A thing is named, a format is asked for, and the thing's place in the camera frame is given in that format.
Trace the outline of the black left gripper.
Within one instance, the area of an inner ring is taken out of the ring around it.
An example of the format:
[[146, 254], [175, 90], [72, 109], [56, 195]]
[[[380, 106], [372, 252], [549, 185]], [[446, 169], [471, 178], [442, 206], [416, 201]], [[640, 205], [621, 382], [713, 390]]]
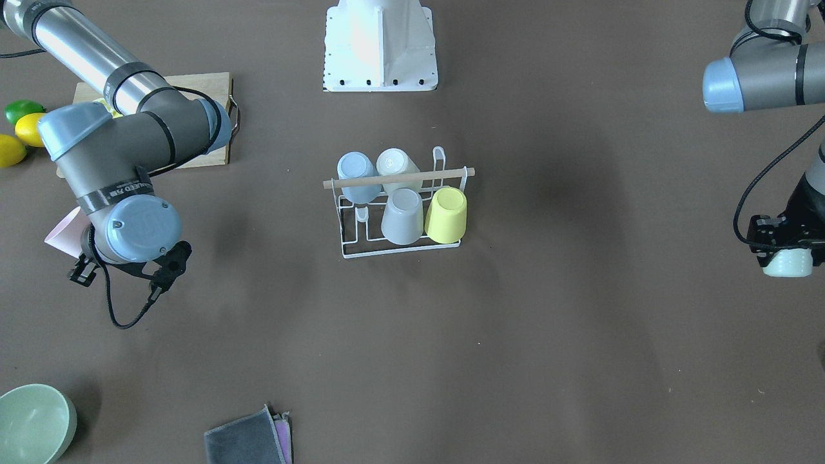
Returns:
[[811, 250], [813, 268], [819, 267], [824, 260], [823, 194], [802, 176], [778, 217], [752, 215], [746, 238], [753, 243], [750, 249], [761, 267], [769, 256], [785, 249]]

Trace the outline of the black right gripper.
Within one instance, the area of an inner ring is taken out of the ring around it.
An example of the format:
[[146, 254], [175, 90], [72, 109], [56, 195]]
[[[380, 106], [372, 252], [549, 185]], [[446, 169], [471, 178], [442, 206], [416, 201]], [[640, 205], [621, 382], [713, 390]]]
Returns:
[[168, 291], [178, 276], [186, 271], [186, 262], [191, 256], [191, 244], [186, 241], [177, 242], [167, 253], [153, 259], [159, 267], [154, 274], [144, 273], [147, 262], [127, 262], [126, 264], [112, 264], [105, 261], [103, 255], [97, 250], [94, 243], [95, 228], [86, 226], [81, 235], [82, 254], [74, 263], [74, 267], [68, 273], [71, 282], [90, 287], [95, 280], [95, 272], [98, 267], [103, 268], [106, 276], [106, 292], [111, 293], [111, 277], [107, 267], [112, 266], [131, 276], [139, 277], [148, 281], [151, 294], [162, 294]]

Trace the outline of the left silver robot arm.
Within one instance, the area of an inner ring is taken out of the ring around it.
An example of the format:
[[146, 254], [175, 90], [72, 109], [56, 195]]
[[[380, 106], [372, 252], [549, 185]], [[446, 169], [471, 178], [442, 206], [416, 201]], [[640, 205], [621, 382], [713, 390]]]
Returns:
[[[730, 53], [705, 68], [705, 108], [743, 113], [823, 103], [824, 44], [805, 38], [812, 11], [823, 13], [823, 2], [749, 1]], [[823, 149], [817, 150], [784, 211], [777, 217], [754, 215], [743, 234], [740, 215], [754, 187], [751, 182], [737, 204], [734, 234], [757, 256], [766, 276], [810, 276], [824, 261]]]

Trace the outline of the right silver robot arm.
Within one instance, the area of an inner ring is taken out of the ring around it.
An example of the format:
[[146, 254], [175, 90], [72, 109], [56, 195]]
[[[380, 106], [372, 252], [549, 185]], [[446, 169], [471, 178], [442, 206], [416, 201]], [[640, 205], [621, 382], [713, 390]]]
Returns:
[[105, 98], [47, 113], [42, 141], [90, 220], [74, 282], [89, 265], [147, 279], [153, 294], [186, 269], [177, 210], [152, 177], [217, 150], [233, 138], [223, 103], [173, 87], [68, 1], [3, 1], [2, 24], [54, 56]]

